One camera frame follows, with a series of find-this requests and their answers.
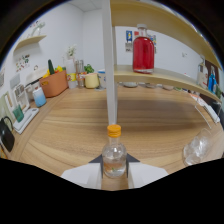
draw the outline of small container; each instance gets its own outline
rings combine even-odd
[[[47,102],[41,87],[33,91],[33,98],[37,107],[41,107]]]
[[[100,87],[106,89],[106,73],[105,69],[101,69],[98,71],[98,78],[100,81]]]
[[[77,78],[77,81],[78,81],[78,87],[80,89],[85,87],[85,79],[84,78]]]
[[[107,127],[109,142],[102,150],[103,170],[105,175],[111,178],[120,177],[126,169],[127,152],[120,142],[121,126],[112,124]]]
[[[197,76],[197,85],[201,86],[204,89],[207,89],[208,83],[208,69],[205,66],[205,57],[200,55],[202,62],[198,65],[198,76]]]
[[[20,105],[18,105],[18,106],[15,107],[15,109],[13,110],[13,114],[15,115],[15,118],[18,121],[18,123],[20,121],[22,121],[23,118],[24,118],[24,114],[23,114],[23,112],[21,110]]]
[[[74,89],[74,88],[76,88],[76,86],[77,86],[76,81],[68,81],[69,89]]]
[[[85,86],[87,89],[94,89],[100,85],[97,73],[85,75]]]

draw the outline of plastic water bottle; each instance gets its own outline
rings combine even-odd
[[[111,178],[120,177],[126,169],[127,152],[120,142],[121,126],[117,124],[107,127],[108,143],[102,150],[103,170]]]

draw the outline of cup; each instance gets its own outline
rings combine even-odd
[[[15,109],[13,110],[13,114],[15,115],[15,118],[18,122],[22,121],[24,118],[24,114],[21,110],[20,105],[15,107]]]
[[[85,86],[85,79],[84,78],[77,78],[77,81],[78,81],[78,87],[80,89],[84,88],[84,86]]]
[[[33,98],[37,107],[41,107],[47,102],[41,87],[33,91]]]
[[[184,147],[183,155],[186,165],[194,165],[202,162],[212,147],[212,135],[203,128],[193,140]]]
[[[88,89],[94,89],[100,85],[97,73],[85,75],[85,85]]]

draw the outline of paper sign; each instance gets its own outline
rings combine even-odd
[[[132,42],[132,31],[126,31],[126,40]]]
[[[19,58],[19,60],[16,62],[16,72],[20,72],[23,69],[30,67],[29,57],[30,55],[28,54],[25,56],[22,55],[22,57]]]
[[[133,52],[133,45],[132,45],[132,43],[125,43],[125,51],[126,52]]]
[[[137,38],[139,36],[139,32],[138,31],[134,31],[134,38]]]

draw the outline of jar lid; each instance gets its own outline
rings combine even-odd
[[[103,74],[105,74],[105,69],[98,70],[98,73],[103,73]]]
[[[118,124],[111,124],[107,126],[107,134],[109,137],[117,138],[121,136],[121,126]]]
[[[147,29],[147,25],[146,24],[138,24],[137,28],[145,28],[145,29]]]

